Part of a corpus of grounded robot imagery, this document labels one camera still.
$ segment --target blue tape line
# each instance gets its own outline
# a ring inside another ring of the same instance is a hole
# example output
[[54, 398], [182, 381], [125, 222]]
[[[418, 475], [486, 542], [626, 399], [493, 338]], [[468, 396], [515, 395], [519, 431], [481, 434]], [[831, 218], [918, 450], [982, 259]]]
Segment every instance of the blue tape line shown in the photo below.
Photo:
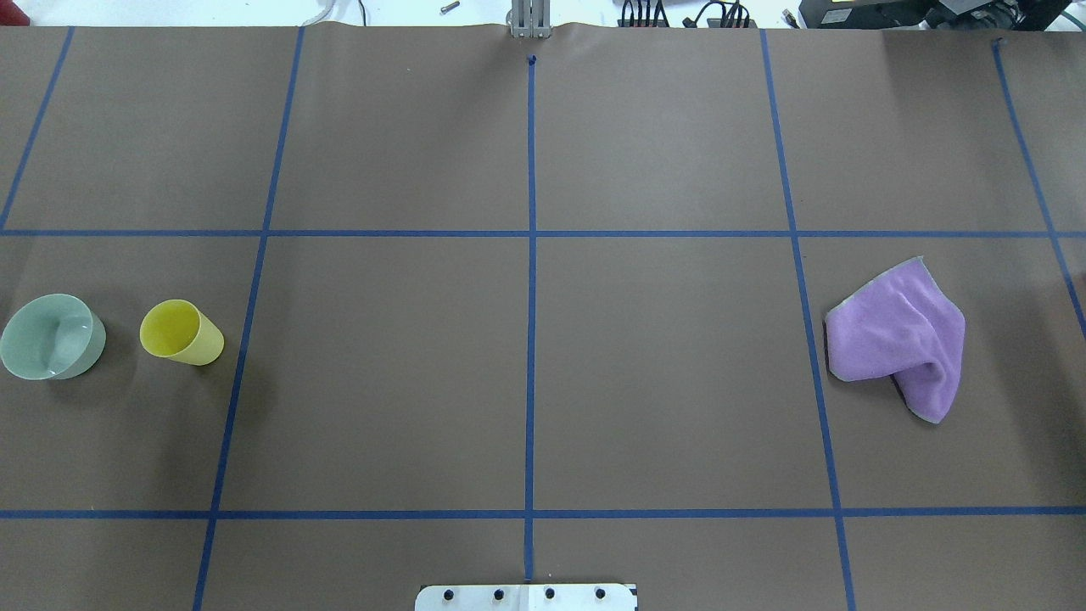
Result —
[[541, 229], [541, 238], [786, 238], [786, 230], [744, 229]]
[[[2, 229], [33, 237], [391, 237], [391, 238], [791, 238], [787, 229]], [[1038, 238], [1048, 231], [940, 231], [908, 229], [799, 229], [801, 238]], [[1086, 231], [1057, 231], [1086, 238]]]
[[1082, 302], [1078, 301], [1078, 292], [1075, 283], [1071, 279], [1071, 270], [1068, 268], [1068, 260], [1063, 256], [1063, 249], [1060, 246], [1060, 238], [1056, 232], [1056, 224], [1052, 221], [1052, 214], [1048, 209], [1048, 202], [1045, 201], [1045, 191], [1040, 188], [1040, 179], [1037, 177], [1037, 168], [1033, 165], [1033, 156], [1030, 154], [1030, 147], [1025, 143], [1025, 136], [1022, 133], [1022, 125], [1018, 119], [1018, 112], [1014, 110], [1014, 100], [1011, 99], [1011, 88], [1007, 84], [1007, 73], [1003, 71], [1003, 60], [999, 53], [1002, 38], [997, 38], [992, 42], [992, 55], [996, 61], [996, 73], [999, 75], [999, 86], [1003, 90], [1003, 101], [1007, 102], [1007, 113], [1014, 128], [1014, 137], [1018, 138], [1019, 148], [1022, 150], [1022, 158], [1025, 167], [1030, 171], [1030, 180], [1033, 182], [1033, 192], [1037, 195], [1037, 204], [1040, 205], [1040, 214], [1045, 217], [1045, 225], [1048, 227], [1048, 238], [1052, 243], [1052, 251], [1056, 259], [1060, 264], [1060, 271], [1063, 273], [1063, 283], [1068, 288], [1068, 295], [1071, 297], [1071, 305], [1075, 310], [1075, 318], [1078, 319], [1078, 331], [1083, 339], [1086, 339], [1086, 317], [1083, 317]]
[[207, 520], [209, 511], [132, 509], [11, 509], [0, 520]]
[[4, 236], [30, 237], [156, 237], [156, 238], [222, 238], [257, 237], [260, 229], [4, 229]]
[[[792, 182], [788, 179], [788, 164], [784, 155], [784, 138], [781, 133], [781, 116], [776, 105], [776, 89], [773, 86], [773, 67], [769, 59], [769, 40], [766, 30], [761, 35], [761, 56], [766, 67], [766, 88], [769, 93], [769, 111], [773, 119], [773, 138], [776, 142], [776, 163], [781, 170], [781, 187], [784, 192], [784, 207], [788, 216], [788, 230], [792, 232], [792, 258], [796, 267], [796, 282], [799, 287], [799, 304], [804, 314], [804, 331], [807, 333], [807, 357], [810, 360], [811, 380], [815, 383], [815, 400], [818, 404], [818, 420], [822, 429], [822, 453], [825, 456], [825, 472], [830, 481], [830, 497], [833, 509], [841, 511], [841, 493], [837, 488], [837, 468], [833, 459], [833, 442], [830, 437], [830, 419], [825, 413], [825, 398], [822, 393], [822, 372], [819, 368], [818, 348], [815, 344], [815, 329], [811, 323], [810, 304], [807, 297], [807, 279], [804, 272], [804, 258], [799, 251], [799, 233], [796, 227], [796, 212], [792, 203]], [[841, 556], [841, 575], [845, 585], [845, 600], [849, 611], [856, 610], [856, 595], [853, 589], [851, 563], [848, 559], [848, 540], [845, 536], [845, 521], [839, 513], [834, 519], [837, 531], [837, 550]]]
[[833, 509], [538, 509], [540, 520], [706, 520], [833, 518]]
[[525, 398], [525, 583], [535, 572], [535, 55], [528, 56], [528, 358]]
[[272, 229], [272, 237], [527, 238], [523, 229]]
[[[419, 520], [523, 520], [519, 509], [453, 510], [220, 510], [223, 520], [343, 520], [343, 521], [419, 521]], [[1086, 515], [1086, 506], [977, 506], [977, 507], [856, 507], [797, 509], [536, 509], [538, 520], [743, 520], [811, 518], [929, 518], [986, 515]], [[211, 511], [188, 510], [81, 510], [9, 509], [0, 510], [0, 520], [209, 520]]]
[[937, 230], [850, 230], [800, 229], [801, 238], [1047, 238], [1046, 231], [937, 231]]
[[1086, 507], [868, 507], [842, 509], [841, 514], [845, 518], [1086, 515]]
[[219, 520], [522, 520], [525, 512], [519, 509], [480, 510], [312, 510], [312, 511], [219, 511]]
[[230, 391], [230, 407], [226, 413], [226, 425], [223, 431], [223, 444], [219, 449], [218, 469], [215, 474], [215, 488], [212, 493], [211, 517], [207, 520], [207, 531], [204, 533], [204, 547], [200, 557], [200, 572], [197, 575], [195, 595], [192, 600], [192, 611], [200, 611], [203, 606], [204, 588], [207, 584], [207, 569], [211, 565], [211, 552], [215, 544], [215, 527], [219, 504], [223, 499], [223, 483], [226, 479], [226, 466], [230, 456], [230, 441], [233, 436], [233, 423], [238, 413], [238, 398], [241, 396], [241, 381], [245, 373], [245, 360], [249, 355], [249, 339], [253, 329], [253, 316], [256, 313], [256, 298], [261, 288], [261, 275], [264, 271], [264, 256], [267, 252], [268, 230], [272, 227], [272, 214], [275, 211], [275, 195], [279, 182], [279, 168], [282, 164], [282, 152], [287, 144], [287, 130], [290, 127], [290, 109], [294, 99], [294, 86], [298, 82], [298, 67], [302, 60], [302, 43], [305, 40], [305, 28], [298, 28], [294, 41], [294, 60], [290, 68], [290, 82], [287, 85], [287, 100], [283, 103], [282, 123], [279, 126], [279, 142], [276, 144], [275, 162], [272, 166], [272, 178], [268, 182], [268, 199], [264, 207], [264, 224], [261, 242], [256, 249], [256, 263], [253, 268], [253, 280], [249, 289], [249, 305], [245, 309], [245, 324], [241, 331], [241, 342], [238, 348], [238, 366], [233, 374], [233, 386]]
[[49, 86], [46, 87], [46, 94], [41, 98], [41, 105], [38, 106], [38, 115], [34, 117], [34, 126], [30, 127], [30, 135], [26, 138], [26, 145], [23, 147], [23, 156], [18, 160], [18, 167], [15, 168], [15, 176], [11, 179], [11, 188], [8, 189], [8, 199], [3, 203], [3, 211], [0, 211], [0, 229], [8, 224], [8, 215], [11, 214], [11, 206], [15, 203], [15, 194], [18, 192], [18, 183], [23, 180], [23, 171], [30, 161], [30, 151], [34, 150], [34, 141], [38, 139], [38, 129], [46, 118], [46, 109], [49, 107], [49, 100], [53, 97], [53, 89], [56, 88], [56, 80], [61, 77], [61, 68], [64, 67], [64, 60], [67, 51], [72, 47], [72, 37], [75, 35], [75, 26], [68, 26], [64, 36], [64, 44], [61, 46], [61, 54], [56, 58], [56, 65], [53, 66], [53, 75], [49, 77]]

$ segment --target purple towel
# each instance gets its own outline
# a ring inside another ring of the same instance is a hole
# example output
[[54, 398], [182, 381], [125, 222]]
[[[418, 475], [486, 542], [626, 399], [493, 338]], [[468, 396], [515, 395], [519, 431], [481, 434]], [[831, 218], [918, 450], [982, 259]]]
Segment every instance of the purple towel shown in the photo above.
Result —
[[905, 404], [938, 424], [961, 382], [965, 317], [917, 256], [883, 271], [825, 316], [830, 372], [845, 382], [893, 375]]

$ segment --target cup rim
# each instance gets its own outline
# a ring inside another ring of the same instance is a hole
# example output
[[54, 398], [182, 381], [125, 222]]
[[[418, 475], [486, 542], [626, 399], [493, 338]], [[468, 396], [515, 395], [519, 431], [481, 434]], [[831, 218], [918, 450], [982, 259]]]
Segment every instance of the cup rim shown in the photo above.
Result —
[[[77, 304], [80, 310], [80, 315], [87, 319], [88, 328], [90, 331], [85, 334], [83, 346], [80, 346], [79, 348], [79, 356], [72, 359], [72, 362], [64, 366], [64, 369], [58, 371], [56, 373], [51, 373], [47, 375], [35, 375], [35, 377], [24, 375], [23, 373], [12, 370], [12, 366], [9, 365], [8, 362], [9, 355], [8, 351], [5, 349], [8, 345], [8, 342], [5, 342], [5, 340], [10, 339], [10, 336], [8, 335], [9, 333], [8, 330], [12, 329], [12, 323], [18, 321], [21, 318], [30, 316], [30, 314], [34, 313], [34, 309], [40, 307], [41, 302], [47, 300], [61, 300], [61, 301], [67, 301], [68, 303]], [[49, 294], [42, 294], [40, 296], [36, 296], [31, 298], [29, 302], [27, 302], [25, 305], [23, 305], [22, 308], [16, 310], [15, 314], [12, 315], [11, 319], [8, 320], [8, 323], [4, 324], [3, 333], [0, 333], [0, 362], [2, 362], [3, 367], [9, 372], [11, 372], [11, 374], [14, 375], [15, 378], [20, 378], [22, 380], [26, 380], [29, 382], [40, 382], [42, 380], [51, 380], [68, 371], [77, 362], [79, 362], [79, 359], [83, 358], [84, 353], [87, 352], [87, 348], [90, 346], [90, 342], [93, 339], [94, 335], [93, 327], [94, 327], [94, 313], [90, 309], [89, 305], [87, 305], [87, 303], [83, 298], [79, 298], [74, 294], [68, 294], [66, 292], [51, 292]]]
[[[185, 348], [181, 348], [177, 353], [174, 353], [172, 355], [156, 355], [156, 354], [154, 354], [154, 353], [152, 353], [151, 351], [148, 349], [147, 343], [143, 341], [143, 333], [147, 330], [147, 319], [155, 310], [157, 310], [159, 308], [162, 308], [163, 305], [166, 305], [168, 303], [184, 303], [184, 304], [188, 305], [189, 308], [192, 309], [192, 313], [197, 316], [197, 333], [195, 333], [195, 335], [192, 336], [192, 340], [190, 340], [189, 343], [185, 345]], [[143, 347], [143, 351], [147, 352], [148, 355], [151, 355], [152, 357], [157, 357], [160, 359], [172, 359], [172, 358], [180, 355], [181, 353], [188, 351], [189, 348], [191, 348], [192, 345], [195, 344], [197, 338], [200, 338], [200, 332], [203, 331], [203, 328], [204, 328], [203, 317], [200, 316], [200, 309], [195, 307], [194, 303], [192, 303], [191, 301], [189, 301], [187, 298], [167, 298], [165, 301], [155, 303], [154, 307], [151, 308], [150, 310], [148, 310], [147, 315], [143, 315], [143, 320], [140, 321], [140, 324], [139, 324], [139, 343]]]

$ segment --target light green bowl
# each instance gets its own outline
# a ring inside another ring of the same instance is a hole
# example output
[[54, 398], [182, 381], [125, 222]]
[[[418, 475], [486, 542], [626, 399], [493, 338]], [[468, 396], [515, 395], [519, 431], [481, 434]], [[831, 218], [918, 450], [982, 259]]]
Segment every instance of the light green bowl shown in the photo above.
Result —
[[0, 336], [0, 360], [23, 380], [67, 380], [90, 369], [105, 348], [105, 328], [71, 294], [23, 305]]

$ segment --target cup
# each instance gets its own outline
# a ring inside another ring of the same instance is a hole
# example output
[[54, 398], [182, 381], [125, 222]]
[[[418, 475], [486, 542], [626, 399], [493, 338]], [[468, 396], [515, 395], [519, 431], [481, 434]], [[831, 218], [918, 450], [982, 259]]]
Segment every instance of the cup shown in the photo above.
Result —
[[0, 360], [23, 380], [67, 380], [90, 369], [105, 348], [105, 327], [71, 294], [30, 301], [8, 321]]
[[184, 298], [163, 301], [139, 327], [139, 342], [155, 357], [206, 366], [223, 354], [223, 332]]

